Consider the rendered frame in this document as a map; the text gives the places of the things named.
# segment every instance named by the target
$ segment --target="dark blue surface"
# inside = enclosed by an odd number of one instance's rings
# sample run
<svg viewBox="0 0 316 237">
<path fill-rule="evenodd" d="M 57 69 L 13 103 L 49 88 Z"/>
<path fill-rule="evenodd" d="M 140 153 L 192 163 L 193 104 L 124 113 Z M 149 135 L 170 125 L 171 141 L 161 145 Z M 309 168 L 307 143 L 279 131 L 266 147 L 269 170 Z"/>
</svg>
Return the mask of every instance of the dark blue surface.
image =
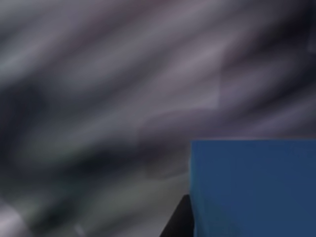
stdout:
<svg viewBox="0 0 316 237">
<path fill-rule="evenodd" d="M 316 141 L 194 141 L 196 237 L 316 237 Z"/>
</svg>

